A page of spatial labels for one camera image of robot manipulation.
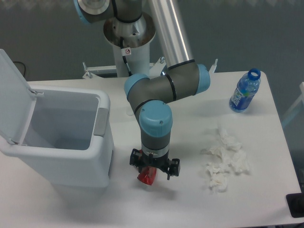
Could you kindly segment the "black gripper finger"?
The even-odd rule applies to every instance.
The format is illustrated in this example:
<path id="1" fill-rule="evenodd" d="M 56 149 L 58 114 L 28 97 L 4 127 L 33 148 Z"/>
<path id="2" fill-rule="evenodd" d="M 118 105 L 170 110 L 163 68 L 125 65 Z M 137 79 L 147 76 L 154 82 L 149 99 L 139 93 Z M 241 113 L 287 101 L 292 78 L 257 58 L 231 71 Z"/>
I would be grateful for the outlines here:
<path id="1" fill-rule="evenodd" d="M 170 180 L 172 176 L 178 177 L 180 174 L 180 159 L 168 159 L 166 161 L 166 168 L 167 180 Z"/>
<path id="2" fill-rule="evenodd" d="M 143 165 L 142 160 L 141 160 L 142 153 L 143 153 L 142 150 L 138 150 L 138 149 L 134 148 L 130 155 L 129 164 L 131 166 L 135 166 L 138 169 L 138 172 L 142 171 L 142 165 Z"/>

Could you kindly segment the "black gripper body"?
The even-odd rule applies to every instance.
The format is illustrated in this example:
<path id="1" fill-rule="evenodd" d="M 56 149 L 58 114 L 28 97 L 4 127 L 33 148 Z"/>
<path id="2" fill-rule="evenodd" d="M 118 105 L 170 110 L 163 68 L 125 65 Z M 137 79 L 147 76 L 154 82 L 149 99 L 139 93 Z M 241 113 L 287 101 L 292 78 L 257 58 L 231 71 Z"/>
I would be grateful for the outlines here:
<path id="1" fill-rule="evenodd" d="M 152 171 L 153 168 L 156 168 L 168 174 L 170 169 L 169 151 L 167 150 L 163 156 L 155 157 L 139 150 L 139 173 L 144 174 L 146 171 Z"/>

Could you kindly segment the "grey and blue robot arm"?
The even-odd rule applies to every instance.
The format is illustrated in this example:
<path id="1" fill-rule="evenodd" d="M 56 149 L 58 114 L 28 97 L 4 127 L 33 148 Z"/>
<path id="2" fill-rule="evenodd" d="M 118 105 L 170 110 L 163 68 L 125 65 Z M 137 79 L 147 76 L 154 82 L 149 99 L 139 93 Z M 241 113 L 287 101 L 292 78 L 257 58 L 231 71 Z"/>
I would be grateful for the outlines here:
<path id="1" fill-rule="evenodd" d="M 141 148 L 133 149 L 130 164 L 138 179 L 151 185 L 157 170 L 178 176 L 180 160 L 169 159 L 173 124 L 170 102 L 206 91 L 210 76 L 197 64 L 190 50 L 177 1 L 151 0 L 151 14 L 140 0 L 76 0 L 77 13 L 84 22 L 104 21 L 104 35 L 117 50 L 116 69 L 126 77 L 124 91 L 141 130 Z M 149 78 L 149 63 L 136 54 L 159 36 L 167 70 Z"/>

